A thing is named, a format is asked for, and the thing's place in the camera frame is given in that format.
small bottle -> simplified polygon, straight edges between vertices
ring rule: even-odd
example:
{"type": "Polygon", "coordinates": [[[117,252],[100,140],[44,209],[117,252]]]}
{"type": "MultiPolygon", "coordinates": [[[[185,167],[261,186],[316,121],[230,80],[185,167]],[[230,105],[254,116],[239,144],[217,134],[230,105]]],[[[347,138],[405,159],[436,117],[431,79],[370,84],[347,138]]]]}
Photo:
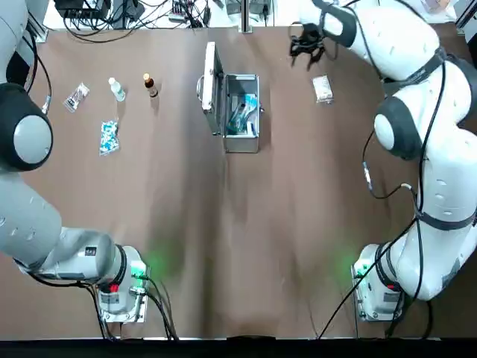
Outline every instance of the small bottle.
{"type": "Polygon", "coordinates": [[[122,89],[121,84],[114,78],[110,78],[109,83],[111,86],[111,92],[113,92],[118,102],[123,102],[123,100],[126,99],[126,93],[122,89]]]}
{"type": "Polygon", "coordinates": [[[154,80],[151,78],[151,76],[148,73],[145,73],[144,76],[144,85],[149,91],[149,97],[153,98],[157,96],[157,88],[156,85],[154,84],[154,80]]]}

black cable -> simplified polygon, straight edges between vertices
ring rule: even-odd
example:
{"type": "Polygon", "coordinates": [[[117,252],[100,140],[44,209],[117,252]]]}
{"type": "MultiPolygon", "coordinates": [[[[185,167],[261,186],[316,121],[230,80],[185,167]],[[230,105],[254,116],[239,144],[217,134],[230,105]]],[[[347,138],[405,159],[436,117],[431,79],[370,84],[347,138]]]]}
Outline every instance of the black cable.
{"type": "MultiPolygon", "coordinates": [[[[160,302],[157,300],[157,298],[155,298],[151,293],[147,293],[147,296],[154,302],[154,304],[156,305],[156,307],[159,309],[162,317],[164,317],[165,315],[165,312],[164,312],[164,308],[162,307],[162,305],[160,304],[160,302]]],[[[175,341],[178,341],[179,340],[179,337],[177,336],[177,334],[172,330],[171,328],[171,325],[169,324],[169,322],[167,320],[165,320],[165,330],[166,330],[166,334],[167,334],[167,331],[171,334],[172,338],[174,338],[175,341]]]]}
{"type": "MultiPolygon", "coordinates": [[[[35,41],[35,36],[33,35],[33,31],[28,30],[28,33],[30,34],[31,38],[31,46],[30,49],[33,52],[34,55],[34,63],[33,63],[33,71],[31,73],[31,78],[30,78],[30,83],[28,84],[28,87],[26,89],[27,93],[30,93],[31,87],[33,86],[33,82],[37,78],[37,70],[38,70],[38,49],[37,49],[37,41],[35,41]]],[[[30,45],[30,43],[23,37],[23,40],[30,45]]]]}
{"type": "Polygon", "coordinates": [[[106,336],[104,335],[104,326],[102,323],[103,320],[101,319],[101,315],[99,314],[98,302],[96,301],[95,293],[92,291],[93,289],[90,289],[88,287],[85,287],[84,289],[89,293],[92,302],[95,305],[96,318],[98,319],[99,330],[101,331],[101,336],[103,337],[103,339],[106,339],[106,336]]]}
{"type": "Polygon", "coordinates": [[[28,275],[33,278],[36,282],[41,283],[42,285],[45,286],[50,286],[50,287],[80,287],[80,288],[85,288],[88,285],[85,283],[81,283],[81,281],[76,281],[74,283],[53,283],[49,281],[45,281],[42,278],[39,278],[35,274],[32,274],[31,272],[27,272],[28,275]]]}
{"type": "Polygon", "coordinates": [[[164,321],[164,328],[166,328],[167,326],[170,327],[170,334],[174,337],[174,336],[177,336],[177,333],[176,333],[176,328],[175,328],[175,324],[174,324],[174,319],[172,318],[172,306],[171,306],[171,297],[169,296],[169,292],[167,290],[167,288],[165,287],[164,283],[160,280],[159,283],[161,284],[161,287],[162,289],[164,290],[165,292],[165,296],[167,298],[167,303],[164,302],[164,297],[162,296],[161,294],[161,291],[159,290],[159,288],[157,287],[156,283],[154,282],[154,280],[148,276],[138,276],[137,278],[139,278],[140,280],[147,280],[149,282],[151,282],[157,292],[157,296],[159,297],[159,305],[162,307],[162,306],[165,306],[165,308],[167,309],[167,313],[168,315],[164,314],[162,315],[162,320],[164,321]]]}
{"type": "Polygon", "coordinates": [[[265,20],[265,27],[267,27],[267,18],[268,18],[268,5],[263,5],[262,11],[263,19],[265,20]]]}
{"type": "MultiPolygon", "coordinates": [[[[155,11],[157,11],[158,9],[160,9],[165,3],[167,2],[167,0],[164,0],[161,4],[158,4],[155,9],[148,15],[146,16],[144,19],[148,18],[150,15],[152,15],[155,11]]],[[[96,35],[98,34],[99,32],[101,32],[102,30],[104,30],[108,25],[112,25],[113,23],[117,22],[118,20],[114,20],[114,16],[121,10],[121,7],[124,6],[124,4],[121,4],[118,9],[116,9],[116,11],[114,12],[114,14],[111,15],[111,17],[109,19],[104,19],[104,24],[103,24],[103,28],[99,28],[97,31],[94,31],[92,33],[88,33],[88,34],[78,34],[78,33],[75,33],[74,31],[72,31],[68,25],[66,24],[66,18],[63,17],[63,24],[65,25],[65,29],[75,38],[81,40],[81,41],[84,41],[86,43],[111,43],[113,41],[116,41],[116,40],[121,40],[121,39],[124,39],[125,37],[128,37],[129,35],[131,35],[135,30],[137,30],[138,28],[141,27],[141,25],[137,25],[137,26],[134,26],[132,27],[126,34],[120,36],[120,37],[116,37],[114,39],[108,39],[108,40],[91,40],[91,39],[87,39],[85,37],[90,37],[90,36],[93,36],[93,35],[96,35]]],[[[153,21],[157,21],[160,17],[162,17],[163,15],[161,16],[158,16],[156,19],[150,21],[150,22],[147,22],[147,24],[149,23],[152,23],[153,21]]]]}
{"type": "Polygon", "coordinates": [[[99,314],[98,302],[96,301],[96,297],[95,297],[95,293],[93,291],[94,289],[92,288],[92,285],[90,285],[88,283],[83,283],[79,280],[74,282],[74,283],[53,283],[53,282],[43,280],[42,278],[36,276],[35,274],[33,274],[31,272],[27,272],[27,273],[36,282],[41,283],[42,285],[45,285],[45,286],[62,287],[62,288],[77,287],[77,288],[80,288],[80,289],[85,289],[91,295],[92,301],[95,305],[96,317],[98,318],[98,323],[99,323],[99,328],[100,328],[100,331],[101,331],[101,335],[102,335],[103,339],[106,338],[105,335],[104,335],[104,327],[103,327],[103,324],[102,324],[102,319],[101,319],[101,316],[99,314]]]}
{"type": "MultiPolygon", "coordinates": [[[[149,282],[151,282],[153,285],[154,285],[154,288],[157,292],[157,296],[159,297],[159,304],[161,306],[164,306],[164,299],[161,295],[161,292],[159,291],[159,288],[157,287],[156,283],[149,277],[147,277],[147,280],[149,282]]],[[[163,315],[162,316],[162,322],[164,323],[164,328],[167,327],[167,323],[169,323],[169,327],[171,328],[171,332],[172,333],[176,333],[176,329],[175,329],[175,326],[174,326],[174,322],[172,321],[172,311],[171,311],[171,302],[170,300],[168,301],[167,305],[165,305],[165,308],[167,309],[168,311],[168,317],[166,315],[163,315]]],[[[171,333],[168,331],[168,330],[165,330],[165,334],[167,336],[168,339],[171,338],[171,333]]]]}
{"type": "Polygon", "coordinates": [[[352,289],[347,293],[346,296],[344,296],[343,300],[341,300],[340,304],[338,305],[338,307],[336,307],[336,310],[333,312],[333,314],[331,315],[331,318],[328,320],[328,322],[326,323],[324,329],[321,331],[321,334],[319,335],[318,339],[321,339],[321,337],[323,337],[323,334],[326,332],[326,330],[328,329],[329,325],[331,324],[332,320],[334,319],[334,317],[336,316],[336,314],[338,313],[338,311],[340,310],[340,308],[344,305],[344,303],[346,302],[346,300],[354,293],[354,291],[358,288],[359,284],[363,281],[363,279],[366,278],[367,274],[370,273],[370,271],[372,269],[374,269],[374,266],[376,266],[376,264],[382,259],[382,257],[384,255],[386,255],[386,253],[388,252],[388,250],[390,250],[393,245],[399,240],[399,238],[404,235],[405,233],[408,232],[408,230],[411,228],[411,226],[416,222],[416,219],[412,219],[411,222],[409,222],[409,224],[405,227],[405,229],[402,231],[402,233],[400,233],[388,246],[385,250],[382,251],[382,253],[376,258],[376,260],[371,264],[371,266],[369,267],[369,269],[361,276],[361,278],[359,278],[359,281],[352,287],[352,289]]]}
{"type": "MultiPolygon", "coordinates": [[[[370,141],[371,141],[371,138],[373,138],[373,135],[374,135],[374,129],[371,131],[369,137],[367,138],[366,140],[366,143],[364,144],[364,147],[363,147],[363,152],[362,152],[362,156],[361,156],[361,162],[363,163],[363,166],[364,166],[364,174],[366,176],[366,174],[369,174],[369,169],[367,167],[367,161],[366,161],[366,150],[367,150],[367,147],[369,146],[370,144],[370,141]]],[[[378,200],[384,200],[384,199],[387,199],[387,198],[390,198],[392,195],[394,195],[399,189],[402,189],[402,188],[406,188],[406,189],[410,189],[412,192],[414,192],[414,190],[412,189],[412,186],[410,184],[406,184],[406,183],[401,183],[400,185],[396,186],[394,189],[392,189],[388,194],[384,194],[384,195],[376,195],[374,193],[374,190],[373,190],[373,184],[371,182],[371,177],[369,177],[369,181],[368,181],[368,189],[370,191],[370,194],[375,198],[375,199],[378,199],[378,200]]]]}
{"type": "MultiPolygon", "coordinates": [[[[431,121],[429,122],[429,126],[427,128],[426,135],[425,135],[424,141],[423,141],[423,147],[421,148],[421,152],[420,152],[420,159],[419,159],[420,203],[419,203],[419,208],[418,208],[418,210],[420,212],[422,211],[423,205],[424,205],[423,164],[424,164],[424,157],[426,155],[426,146],[427,146],[427,141],[429,139],[429,134],[431,133],[432,125],[434,124],[435,117],[436,117],[437,112],[439,110],[439,106],[440,106],[440,102],[442,100],[445,84],[446,84],[446,66],[445,66],[445,63],[443,63],[442,64],[442,80],[441,80],[441,83],[440,83],[439,96],[437,97],[437,102],[436,102],[436,105],[435,105],[435,108],[434,108],[434,112],[432,113],[431,121]]],[[[422,239],[422,235],[421,235],[419,220],[417,220],[417,239],[418,239],[418,245],[419,245],[419,261],[420,261],[419,281],[417,283],[416,292],[414,293],[414,296],[411,299],[411,302],[409,304],[405,305],[402,308],[402,314],[401,314],[402,319],[400,321],[402,321],[404,319],[406,313],[409,310],[409,307],[417,299],[417,296],[419,295],[420,287],[421,287],[421,284],[422,284],[422,280],[423,280],[423,264],[424,264],[424,262],[423,262],[423,239],[422,239]]],[[[433,316],[432,316],[432,312],[430,312],[429,320],[428,320],[428,327],[430,326],[431,327],[430,329],[432,329],[432,325],[433,325],[433,316]]],[[[397,326],[397,324],[391,324],[391,327],[388,330],[389,331],[388,336],[392,336],[392,334],[394,332],[394,328],[396,326],[397,326]]]]}
{"type": "Polygon", "coordinates": [[[308,315],[312,323],[313,333],[315,334],[315,338],[318,339],[318,331],[316,330],[315,320],[313,319],[312,304],[309,299],[306,300],[306,306],[308,307],[308,315]]]}
{"type": "Polygon", "coordinates": [[[359,333],[358,333],[358,306],[356,304],[356,297],[353,299],[353,315],[355,316],[355,334],[356,334],[356,339],[359,339],[359,333]]]}
{"type": "Polygon", "coordinates": [[[51,97],[53,96],[52,95],[50,75],[48,74],[48,71],[46,70],[45,64],[43,63],[41,57],[38,55],[37,45],[35,43],[35,39],[33,38],[33,35],[32,35],[32,43],[31,44],[27,41],[27,39],[25,37],[23,37],[23,40],[26,42],[27,46],[34,52],[35,58],[38,60],[38,62],[40,62],[40,65],[43,68],[43,71],[45,72],[46,80],[48,82],[48,97],[49,97],[49,98],[47,98],[47,103],[45,103],[45,106],[48,105],[47,108],[46,108],[46,110],[48,112],[48,108],[49,108],[49,105],[50,105],[49,103],[50,103],[51,97]]]}
{"type": "Polygon", "coordinates": [[[440,102],[442,101],[442,96],[444,93],[444,87],[446,84],[446,64],[442,64],[442,80],[440,82],[440,91],[439,96],[437,97],[437,102],[434,108],[434,112],[432,113],[431,121],[429,122],[429,126],[427,127],[426,136],[424,137],[423,147],[420,151],[420,158],[419,158],[419,193],[420,193],[420,200],[419,200],[419,211],[423,209],[424,205],[424,185],[423,185],[423,167],[424,167],[424,157],[426,156],[426,147],[427,141],[429,140],[429,135],[431,134],[432,125],[434,124],[435,117],[439,110],[440,102]]]}
{"type": "Polygon", "coordinates": [[[359,18],[358,18],[358,14],[357,14],[357,13],[354,11],[354,9],[352,9],[351,7],[347,7],[347,9],[350,10],[350,11],[353,13],[353,15],[355,16],[355,18],[356,18],[356,22],[358,23],[359,30],[361,31],[361,36],[363,37],[364,47],[366,48],[366,52],[367,52],[367,54],[368,54],[369,57],[370,57],[371,65],[373,65],[373,68],[374,68],[374,70],[376,71],[376,74],[378,75],[379,80],[382,80],[381,71],[379,71],[378,66],[377,66],[376,63],[374,62],[373,56],[371,55],[370,46],[367,44],[366,36],[364,35],[363,26],[361,25],[361,21],[360,21],[359,18]]]}

electronic equipment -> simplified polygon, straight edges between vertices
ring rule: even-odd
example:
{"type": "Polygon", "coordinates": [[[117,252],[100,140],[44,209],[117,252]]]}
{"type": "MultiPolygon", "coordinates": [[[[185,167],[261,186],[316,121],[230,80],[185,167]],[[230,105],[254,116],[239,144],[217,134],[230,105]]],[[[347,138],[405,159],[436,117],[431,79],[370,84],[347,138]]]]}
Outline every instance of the electronic equipment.
{"type": "Polygon", "coordinates": [[[54,6],[63,18],[105,19],[111,0],[54,0],[54,6]]]}

gray robot arm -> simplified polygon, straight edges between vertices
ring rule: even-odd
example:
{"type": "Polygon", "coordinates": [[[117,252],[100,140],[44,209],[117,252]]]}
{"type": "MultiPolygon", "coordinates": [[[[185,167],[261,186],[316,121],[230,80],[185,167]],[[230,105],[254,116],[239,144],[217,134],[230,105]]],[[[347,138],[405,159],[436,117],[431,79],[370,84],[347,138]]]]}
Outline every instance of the gray robot arm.
{"type": "Polygon", "coordinates": [[[6,81],[27,14],[24,0],[0,4],[0,251],[37,277],[97,285],[108,321],[138,321],[146,300],[137,289],[147,283],[136,276],[148,274],[139,253],[115,245],[105,233],[63,227],[57,210],[20,175],[39,168],[53,145],[46,115],[22,87],[6,81]]]}

small plastic bag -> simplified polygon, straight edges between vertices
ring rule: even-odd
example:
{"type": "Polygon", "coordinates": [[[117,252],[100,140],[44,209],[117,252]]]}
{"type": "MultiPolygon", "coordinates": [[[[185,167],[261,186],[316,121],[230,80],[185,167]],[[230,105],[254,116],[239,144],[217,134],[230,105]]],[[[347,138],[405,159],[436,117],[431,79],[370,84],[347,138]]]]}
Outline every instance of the small plastic bag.
{"type": "Polygon", "coordinates": [[[99,155],[108,155],[119,150],[118,122],[108,121],[101,125],[101,144],[99,145],[99,155]]]}
{"type": "Polygon", "coordinates": [[[71,113],[74,113],[78,108],[78,105],[83,101],[89,93],[89,88],[81,82],[76,90],[68,96],[68,98],[63,102],[66,109],[71,113]]]}
{"type": "Polygon", "coordinates": [[[238,98],[238,104],[227,125],[230,134],[247,133],[247,120],[258,107],[256,95],[247,94],[238,98]]]}
{"type": "Polygon", "coordinates": [[[333,91],[328,81],[328,76],[320,76],[313,78],[313,87],[316,93],[316,103],[333,102],[333,91]]]}

